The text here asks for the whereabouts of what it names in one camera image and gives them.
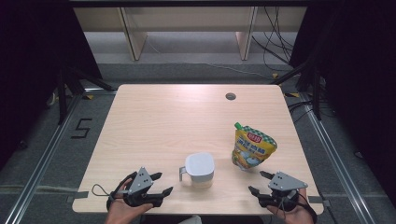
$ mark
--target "wooden table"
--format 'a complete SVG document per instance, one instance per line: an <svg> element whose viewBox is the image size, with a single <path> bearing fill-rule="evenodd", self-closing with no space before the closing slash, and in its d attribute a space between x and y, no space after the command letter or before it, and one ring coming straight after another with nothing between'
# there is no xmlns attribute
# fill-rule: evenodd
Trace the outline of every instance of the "wooden table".
<svg viewBox="0 0 396 224"><path fill-rule="evenodd" d="M230 92L236 99L226 98ZM272 136L278 144L267 161L248 172L231 161L237 121ZM213 186L194 189L187 175L179 182L178 168L186 157L203 151L215 160ZM107 197L94 196L92 186L114 190L141 166L150 174L163 173L148 193L174 187L163 205L148 211L150 214L269 214L248 190L252 186L271 193L261 170L294 176L308 184L308 196L318 196L284 96L276 85L122 85L78 189L90 193L88 198L75 199L73 209L106 212ZM321 203L311 206L318 214L323 212Z"/></svg>

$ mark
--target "yellow snack bag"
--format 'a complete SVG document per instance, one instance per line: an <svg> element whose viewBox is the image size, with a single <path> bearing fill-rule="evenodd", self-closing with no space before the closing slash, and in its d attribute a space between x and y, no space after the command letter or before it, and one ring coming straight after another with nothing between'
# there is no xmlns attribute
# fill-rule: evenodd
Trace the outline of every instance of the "yellow snack bag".
<svg viewBox="0 0 396 224"><path fill-rule="evenodd" d="M233 164L241 170L255 167L268 159L276 151L276 141L249 126L243 127L235 123L235 147L233 149Z"/></svg>

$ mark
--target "cable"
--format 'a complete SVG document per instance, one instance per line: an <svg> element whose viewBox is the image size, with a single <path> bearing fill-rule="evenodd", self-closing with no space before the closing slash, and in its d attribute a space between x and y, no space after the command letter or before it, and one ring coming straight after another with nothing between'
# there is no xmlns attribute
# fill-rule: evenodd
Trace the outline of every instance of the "cable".
<svg viewBox="0 0 396 224"><path fill-rule="evenodd" d="M125 178L123 180L121 180L121 182L119 183L119 185L116 187L116 189L114 189L114 191L111 191L111 193L108 194L108 199L106 202L106 208L107 211L110 208L110 205L113 203L114 200L116 200L116 194L119 192L120 188L122 187L123 184L125 184L125 182L128 179L134 179L134 176L136 176L137 172L133 172L130 175L125 176Z"/></svg>
<svg viewBox="0 0 396 224"><path fill-rule="evenodd" d="M299 121L304 115L308 114L309 112L311 112L313 109L309 109L308 111L306 111L305 113L303 113L299 118L297 118L297 120L295 120L293 123L297 123L297 121Z"/></svg>
<svg viewBox="0 0 396 224"><path fill-rule="evenodd" d="M312 100L299 102L299 103L296 103L296 104L293 104L293 105L288 105L289 112L292 115L294 110L297 109L298 107L300 107L301 105L311 105L311 104L312 104Z"/></svg>
<svg viewBox="0 0 396 224"><path fill-rule="evenodd" d="M152 46L151 43L150 43L148 40L146 40L146 42L147 42L147 43L149 44L149 46L150 46L152 49L154 49L157 53L162 54L159 50L155 49L154 46ZM185 63L185 62L169 62L169 61L167 61L167 60L165 60L165 61L166 61L167 63L192 64L192 63ZM241 70L237 70L237 69L234 69L234 68L231 68L231 67L220 66L220 65L214 65L213 63L203 63L203 64L208 65L208 66L211 66L211 67L216 67L216 68L229 69L229 70L232 70L232 71L235 71L235 72L238 72L238 73L242 73L242 74L257 75L257 76L260 76L260 77L265 77L265 78L267 78L267 79L271 79L271 80L273 79L272 77L268 77L268 76L266 76L266 75L264 75L264 74L260 74L260 73L252 73L252 72L241 71Z"/></svg>
<svg viewBox="0 0 396 224"><path fill-rule="evenodd" d="M267 15L267 18L268 18L268 20L269 20L269 22L271 23L271 26L272 26L272 31L271 31L271 34L270 34L269 37L267 36L267 34L266 34L265 32L263 32L264 35L265 35L265 37L268 39L268 42L267 42L267 44L266 44L266 47L268 46L269 43L272 43L272 44L274 44L275 46L277 46L277 47L279 47L279 48L282 48L283 53L285 54L287 60L289 60L289 57L291 56L290 53L289 53L289 51L291 51L291 49L288 49L288 48L285 46L284 43L286 43L286 44L289 45L290 47L293 47L293 45L290 44L288 41L286 41L286 40L282 37L282 35L280 34L280 26L279 26L279 19L278 19L279 7L275 7L275 10L276 10L276 20L275 20L275 22L273 22L273 20L271 19L271 17L270 17L270 15L269 15L269 13L268 13L266 7L264 7L264 10L265 10L265 13L266 13L266 15ZM275 43L271 40L271 38L272 38L272 36L273 36L274 33L277 35L277 37L278 37L278 39L279 39L279 41L280 41L281 46L275 44Z"/></svg>
<svg viewBox="0 0 396 224"><path fill-rule="evenodd" d="M93 189L94 189L95 187L99 187L99 188L103 191L104 194L96 194L95 192L93 192ZM110 194L107 193L107 192L105 191L105 189L103 189L103 187L100 186L100 185L98 185L98 184L94 184L94 185L92 186L91 192L92 192L92 194L95 195L95 196L110 196Z"/></svg>
<svg viewBox="0 0 396 224"><path fill-rule="evenodd" d="M262 49L270 52L272 55L274 55L275 57L277 57L280 61L282 61L283 63L289 63L288 61L284 60L282 57L280 57L279 55L277 55L276 53L274 53L273 51L271 51L270 49L266 48L265 46L263 46L261 43L259 43L259 41L256 40L256 38L254 36L251 37L260 47L262 47Z"/></svg>
<svg viewBox="0 0 396 224"><path fill-rule="evenodd" d="M317 186L317 189L318 189L318 193L319 193L320 198L322 198L322 201L323 201L323 202L326 201L326 198L323 196L323 194L322 194L322 192L319 190L318 186ZM332 212L332 209L330 209L329 206L325 206L325 207L326 207L327 210L329 211L329 214L330 214L330 216L332 217L332 221L334 222L334 224L338 224L337 219L335 219L334 213Z"/></svg>
<svg viewBox="0 0 396 224"><path fill-rule="evenodd" d="M309 205L308 200L300 193L298 193L298 195L300 197L302 197L304 199L304 201L306 202L306 204L303 203L296 203L297 205L300 205L301 207L303 207L306 211L308 211L308 213L311 215L314 223L317 223L318 221L318 214L315 212L315 210L311 207L311 205Z"/></svg>
<svg viewBox="0 0 396 224"><path fill-rule="evenodd" d="M280 209L280 210L282 210L282 212L283 212L283 217L286 218L285 207L283 206L283 202L284 202L284 201L285 201L285 198L283 197L283 198L282 198L282 201L280 202L279 206L277 207L277 210L276 210L275 215L277 216L277 212L278 212L279 209Z"/></svg>

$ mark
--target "hand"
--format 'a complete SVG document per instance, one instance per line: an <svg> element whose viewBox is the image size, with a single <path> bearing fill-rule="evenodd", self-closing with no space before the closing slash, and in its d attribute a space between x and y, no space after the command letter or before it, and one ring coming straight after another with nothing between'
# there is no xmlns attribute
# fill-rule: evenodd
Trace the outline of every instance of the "hand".
<svg viewBox="0 0 396 224"><path fill-rule="evenodd" d="M125 189L126 185L131 181L132 179L127 180L120 189ZM151 203L131 207L123 199L116 199L108 209L106 224L129 224L133 219L147 212L152 207L153 205Z"/></svg>
<svg viewBox="0 0 396 224"><path fill-rule="evenodd" d="M306 189L299 189L299 192L302 196L306 198ZM302 204L307 204L306 200L302 197L299 196L298 202ZM272 212L274 215L276 215L279 218L282 218L285 220L285 223L287 224L313 224L314 221L309 214L308 211L306 211L303 207L297 205L293 210L289 212L283 212L279 208L275 206L268 205L267 209Z"/></svg>

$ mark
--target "white cup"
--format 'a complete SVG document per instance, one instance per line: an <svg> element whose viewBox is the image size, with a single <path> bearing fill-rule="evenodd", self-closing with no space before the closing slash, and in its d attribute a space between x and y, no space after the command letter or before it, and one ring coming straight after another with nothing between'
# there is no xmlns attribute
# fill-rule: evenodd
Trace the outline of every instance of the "white cup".
<svg viewBox="0 0 396 224"><path fill-rule="evenodd" d="M200 152L186 158L185 166L179 168L179 180L183 174L189 174L191 184L196 189L207 189L212 186L215 163L210 153Z"/></svg>

